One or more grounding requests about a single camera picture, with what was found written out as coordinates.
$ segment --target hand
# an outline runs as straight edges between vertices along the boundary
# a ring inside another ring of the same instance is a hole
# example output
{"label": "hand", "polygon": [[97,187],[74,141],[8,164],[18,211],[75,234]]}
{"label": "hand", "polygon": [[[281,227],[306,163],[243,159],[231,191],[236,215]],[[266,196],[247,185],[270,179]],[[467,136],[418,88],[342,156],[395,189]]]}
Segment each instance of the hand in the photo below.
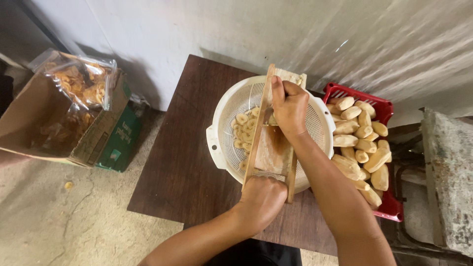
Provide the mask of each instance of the hand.
{"label": "hand", "polygon": [[250,238],[263,231],[274,220],[288,196],[284,182],[273,177],[252,176],[232,211],[238,230]]}
{"label": "hand", "polygon": [[290,138],[307,131],[306,112],[309,94],[290,81],[281,81],[278,76],[273,76],[271,84],[274,117],[290,141]]}

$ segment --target wooden tabletop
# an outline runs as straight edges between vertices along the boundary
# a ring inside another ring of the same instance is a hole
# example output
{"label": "wooden tabletop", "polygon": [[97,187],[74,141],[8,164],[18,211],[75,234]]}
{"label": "wooden tabletop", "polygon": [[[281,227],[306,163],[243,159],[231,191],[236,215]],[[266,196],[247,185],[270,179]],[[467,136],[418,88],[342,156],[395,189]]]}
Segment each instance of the wooden tabletop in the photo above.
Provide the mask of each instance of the wooden tabletop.
{"label": "wooden tabletop", "polygon": [[[235,83],[256,76],[189,55],[127,210],[197,225],[230,209],[241,184],[218,169],[205,130],[222,95]],[[256,239],[337,255],[314,196],[298,193]]]}

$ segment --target wooden mandoline slicer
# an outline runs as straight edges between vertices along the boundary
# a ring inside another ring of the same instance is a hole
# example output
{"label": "wooden mandoline slicer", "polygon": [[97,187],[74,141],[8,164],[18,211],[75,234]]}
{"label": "wooden mandoline slicer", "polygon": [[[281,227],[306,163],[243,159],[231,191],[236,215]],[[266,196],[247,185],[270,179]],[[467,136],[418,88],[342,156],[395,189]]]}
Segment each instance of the wooden mandoline slicer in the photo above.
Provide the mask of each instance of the wooden mandoline slicer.
{"label": "wooden mandoline slicer", "polygon": [[271,78],[277,75],[281,80],[288,80],[298,84],[301,88],[306,87],[306,74],[294,74],[292,72],[276,68],[270,64],[266,82],[261,97],[260,113],[256,123],[253,137],[253,145],[248,156],[245,178],[242,190],[247,180],[253,175],[254,169],[268,171],[284,176],[284,182],[288,186],[288,198],[286,203],[291,204],[294,199],[294,184],[296,182],[297,157],[293,147],[282,133],[279,126],[272,122],[272,91]]}

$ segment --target white colander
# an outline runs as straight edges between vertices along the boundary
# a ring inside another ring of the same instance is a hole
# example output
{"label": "white colander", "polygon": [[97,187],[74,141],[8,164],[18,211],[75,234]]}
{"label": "white colander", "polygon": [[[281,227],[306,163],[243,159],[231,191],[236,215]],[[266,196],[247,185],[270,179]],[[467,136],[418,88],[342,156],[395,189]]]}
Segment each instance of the white colander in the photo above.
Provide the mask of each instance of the white colander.
{"label": "white colander", "polygon": [[[207,144],[215,165],[227,170],[238,182],[243,183],[245,171],[239,163],[246,159],[243,149],[233,146],[233,128],[230,123],[237,114],[259,106],[266,76],[247,78],[233,85],[220,99],[213,122],[207,128]],[[335,123],[324,102],[309,93],[309,106],[306,115],[306,128],[317,145],[331,158],[333,155],[333,136]],[[284,177],[270,172],[259,171],[259,176],[271,176],[284,181]],[[294,193],[309,188],[309,181],[301,165],[297,162]]]}

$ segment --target red plastic crate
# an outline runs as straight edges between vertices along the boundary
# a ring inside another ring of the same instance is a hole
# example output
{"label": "red plastic crate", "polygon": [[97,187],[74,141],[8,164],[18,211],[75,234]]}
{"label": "red plastic crate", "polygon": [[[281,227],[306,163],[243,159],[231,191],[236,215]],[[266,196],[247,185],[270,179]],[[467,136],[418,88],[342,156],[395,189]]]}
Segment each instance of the red plastic crate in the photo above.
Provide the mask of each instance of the red plastic crate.
{"label": "red plastic crate", "polygon": [[[356,100],[368,102],[376,110],[376,117],[373,121],[378,121],[384,125],[387,125],[387,121],[393,115],[393,103],[386,99],[378,98],[367,93],[357,91],[336,83],[328,83],[324,88],[325,96],[323,98],[324,103],[331,98],[342,98],[352,96]],[[379,137],[378,140],[385,140],[386,137]],[[389,188],[383,193],[382,203],[377,211],[373,211],[374,215],[390,219],[393,221],[401,222],[404,219],[403,205],[394,197],[393,194],[393,176],[389,171]]]}

